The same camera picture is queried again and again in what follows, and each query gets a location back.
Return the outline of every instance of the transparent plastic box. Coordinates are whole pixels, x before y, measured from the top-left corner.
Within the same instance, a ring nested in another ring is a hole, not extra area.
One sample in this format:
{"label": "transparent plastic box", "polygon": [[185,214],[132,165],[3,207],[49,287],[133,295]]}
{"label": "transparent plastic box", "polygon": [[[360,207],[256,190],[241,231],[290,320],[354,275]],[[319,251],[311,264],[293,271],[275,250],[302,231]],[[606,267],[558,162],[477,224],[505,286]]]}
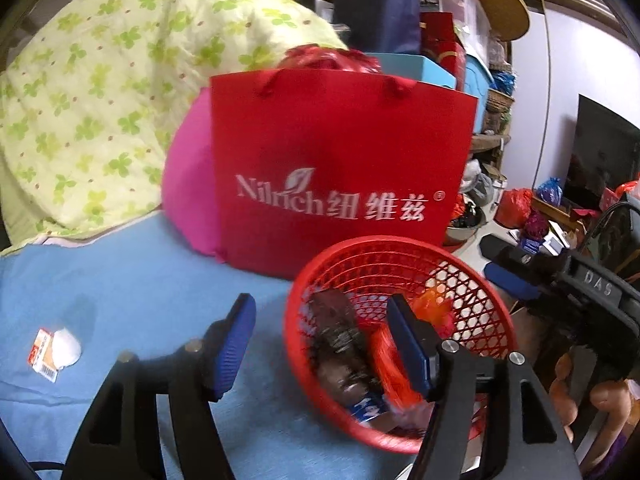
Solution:
{"label": "transparent plastic box", "polygon": [[456,34],[468,54],[489,66],[491,25],[480,0],[420,0],[420,12],[451,12]]}

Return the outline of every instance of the basket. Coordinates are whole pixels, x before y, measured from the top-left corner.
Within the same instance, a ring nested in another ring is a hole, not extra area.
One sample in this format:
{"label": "basket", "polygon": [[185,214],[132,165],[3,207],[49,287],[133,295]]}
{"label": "basket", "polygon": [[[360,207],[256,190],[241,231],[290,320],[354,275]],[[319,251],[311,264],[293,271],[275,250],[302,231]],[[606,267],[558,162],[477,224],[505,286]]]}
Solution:
{"label": "basket", "polygon": [[503,114],[511,110],[511,105],[513,105],[514,101],[515,99],[513,97],[489,88],[489,98],[487,99],[486,107],[492,112],[500,112]]}
{"label": "basket", "polygon": [[[452,298],[456,316],[453,339],[485,356],[504,358],[516,349],[510,315],[498,297],[473,269],[446,251],[410,238],[367,236],[353,238],[318,254],[296,278],[287,299],[284,339],[294,375],[305,393],[334,424],[357,440],[388,451],[416,454],[421,436],[406,438],[382,433],[359,424],[326,393],[308,358],[315,330],[307,303],[310,295],[325,288],[338,288],[353,303],[358,322],[383,322],[386,298],[396,292],[411,303],[427,288]],[[481,406],[474,415],[484,415]]]}

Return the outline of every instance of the barcode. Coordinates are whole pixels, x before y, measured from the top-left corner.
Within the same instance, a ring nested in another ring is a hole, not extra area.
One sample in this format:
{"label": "barcode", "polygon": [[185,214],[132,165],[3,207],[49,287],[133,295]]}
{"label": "barcode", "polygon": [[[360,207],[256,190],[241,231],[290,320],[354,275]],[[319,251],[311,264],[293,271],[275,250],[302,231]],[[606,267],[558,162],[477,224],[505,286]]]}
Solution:
{"label": "barcode", "polygon": [[42,364],[40,372],[47,377],[50,381],[56,380],[56,371],[53,368],[48,367],[46,364]]}

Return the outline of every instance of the purple sleeve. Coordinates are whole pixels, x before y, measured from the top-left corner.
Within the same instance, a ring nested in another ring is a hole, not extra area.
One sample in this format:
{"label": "purple sleeve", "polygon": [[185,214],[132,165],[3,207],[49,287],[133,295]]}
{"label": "purple sleeve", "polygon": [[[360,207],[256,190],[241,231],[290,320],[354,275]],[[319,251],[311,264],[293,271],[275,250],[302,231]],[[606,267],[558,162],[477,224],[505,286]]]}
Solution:
{"label": "purple sleeve", "polygon": [[609,452],[604,457],[602,462],[600,462],[593,470],[591,470],[591,472],[589,472],[584,477],[584,479],[596,480],[597,478],[604,475],[604,473],[607,472],[607,469],[609,469],[611,464],[613,464],[616,457],[620,454],[620,451],[622,451],[622,448],[625,447],[625,444],[626,444],[626,437],[622,433],[620,433],[617,439],[613,442],[611,448],[609,449]]}

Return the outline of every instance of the light blue box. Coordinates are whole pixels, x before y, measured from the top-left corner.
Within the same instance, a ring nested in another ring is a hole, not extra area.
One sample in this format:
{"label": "light blue box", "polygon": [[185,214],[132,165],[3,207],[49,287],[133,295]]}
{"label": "light blue box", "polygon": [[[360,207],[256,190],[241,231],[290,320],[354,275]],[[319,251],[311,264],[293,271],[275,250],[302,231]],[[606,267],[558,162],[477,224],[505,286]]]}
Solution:
{"label": "light blue box", "polygon": [[375,52],[367,52],[367,56],[377,57],[385,74],[399,75],[407,79],[444,86],[444,88],[456,88],[456,78],[427,57]]}
{"label": "light blue box", "polygon": [[478,98],[474,133],[482,132],[484,108],[489,98],[489,85],[494,81],[491,73],[474,57],[466,55],[465,94]]}

